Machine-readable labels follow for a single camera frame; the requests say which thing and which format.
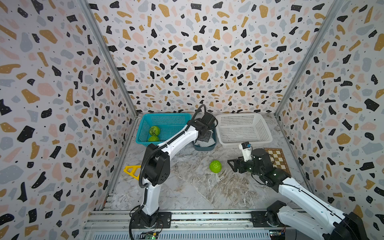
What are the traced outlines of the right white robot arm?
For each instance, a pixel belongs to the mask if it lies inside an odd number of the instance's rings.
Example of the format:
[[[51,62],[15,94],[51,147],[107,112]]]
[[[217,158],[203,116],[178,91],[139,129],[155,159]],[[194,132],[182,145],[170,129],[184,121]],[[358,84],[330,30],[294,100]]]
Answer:
[[[267,150],[253,149],[249,143],[240,144],[242,156],[228,160],[235,173],[250,173],[258,184],[269,187],[301,207],[302,214],[281,201],[267,208],[266,222],[271,227],[288,225],[313,240],[366,240],[362,219],[355,213],[344,213],[305,189],[285,170],[274,163],[278,155]]]

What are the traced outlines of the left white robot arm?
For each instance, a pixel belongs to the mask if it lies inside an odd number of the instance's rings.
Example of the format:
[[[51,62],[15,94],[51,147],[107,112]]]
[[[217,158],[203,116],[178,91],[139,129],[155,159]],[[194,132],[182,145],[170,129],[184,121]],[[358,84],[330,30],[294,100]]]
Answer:
[[[187,125],[170,139],[159,145],[147,146],[139,174],[139,186],[144,189],[144,197],[141,206],[134,213],[134,216],[139,218],[139,223],[151,227],[157,222],[161,185],[170,175],[171,159],[191,142],[208,141],[217,124],[217,119],[208,112],[201,118],[193,116]]]

